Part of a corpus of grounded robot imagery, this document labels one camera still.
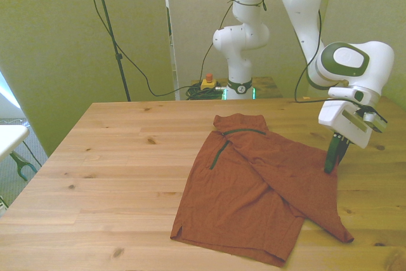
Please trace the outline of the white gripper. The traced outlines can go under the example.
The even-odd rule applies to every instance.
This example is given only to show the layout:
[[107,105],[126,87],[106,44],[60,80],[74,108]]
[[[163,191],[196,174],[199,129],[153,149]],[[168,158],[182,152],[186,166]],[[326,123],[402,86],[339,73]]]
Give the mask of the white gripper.
[[327,100],[318,116],[318,122],[336,132],[327,150],[324,172],[330,174],[339,164],[350,142],[365,148],[372,129],[356,113],[358,107],[351,102]]

